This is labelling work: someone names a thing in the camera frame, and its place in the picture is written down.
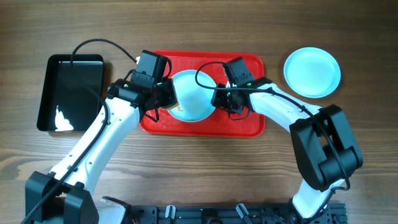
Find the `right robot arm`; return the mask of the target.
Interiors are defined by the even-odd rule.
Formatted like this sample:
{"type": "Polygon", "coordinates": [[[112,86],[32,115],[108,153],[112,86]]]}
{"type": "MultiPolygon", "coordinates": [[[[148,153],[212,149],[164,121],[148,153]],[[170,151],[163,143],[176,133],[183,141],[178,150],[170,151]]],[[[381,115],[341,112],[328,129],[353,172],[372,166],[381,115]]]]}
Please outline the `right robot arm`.
{"type": "Polygon", "coordinates": [[[266,77],[255,78],[242,57],[222,63],[227,84],[216,86],[211,104],[229,114],[257,113],[290,133],[303,178],[291,204],[301,221],[326,210],[331,196],[348,191],[349,178],[363,165],[363,155],[343,110],[300,101],[266,77]]]}

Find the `green orange sponge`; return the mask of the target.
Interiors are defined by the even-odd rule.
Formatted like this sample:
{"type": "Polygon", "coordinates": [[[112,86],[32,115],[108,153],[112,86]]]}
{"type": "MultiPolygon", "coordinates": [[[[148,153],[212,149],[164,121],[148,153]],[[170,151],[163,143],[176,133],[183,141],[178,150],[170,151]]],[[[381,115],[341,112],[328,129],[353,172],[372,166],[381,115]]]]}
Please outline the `green orange sponge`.
{"type": "Polygon", "coordinates": [[[167,106],[162,106],[161,108],[163,110],[172,110],[173,108],[176,108],[179,106],[179,103],[173,104],[173,105],[167,105],[167,106]]]}

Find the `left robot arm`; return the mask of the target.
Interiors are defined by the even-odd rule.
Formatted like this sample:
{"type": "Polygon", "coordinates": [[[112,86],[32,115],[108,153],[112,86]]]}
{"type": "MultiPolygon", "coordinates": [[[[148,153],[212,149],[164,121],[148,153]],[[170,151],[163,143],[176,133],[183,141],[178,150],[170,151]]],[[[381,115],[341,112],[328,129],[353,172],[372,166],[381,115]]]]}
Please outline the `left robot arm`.
{"type": "Polygon", "coordinates": [[[93,200],[99,177],[124,138],[147,111],[177,104],[171,60],[143,51],[128,77],[108,88],[103,107],[75,147],[48,174],[25,184],[23,223],[134,223],[131,205],[111,197],[93,200]]]}

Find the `white plate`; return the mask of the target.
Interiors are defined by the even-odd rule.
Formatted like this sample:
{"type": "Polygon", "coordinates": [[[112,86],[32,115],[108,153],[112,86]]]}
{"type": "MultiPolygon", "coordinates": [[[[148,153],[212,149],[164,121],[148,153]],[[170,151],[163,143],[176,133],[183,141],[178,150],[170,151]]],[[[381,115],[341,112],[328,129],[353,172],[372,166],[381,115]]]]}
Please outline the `white plate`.
{"type": "Polygon", "coordinates": [[[215,110],[211,104],[214,90],[199,86],[195,81],[196,72],[196,70],[183,70],[172,77],[178,106],[169,110],[169,113],[177,120],[186,123],[204,120],[215,110]]]}
{"type": "Polygon", "coordinates": [[[341,69],[327,51],[304,47],[292,52],[283,68],[288,86],[307,98],[323,98],[332,94],[341,81],[341,69]]]}

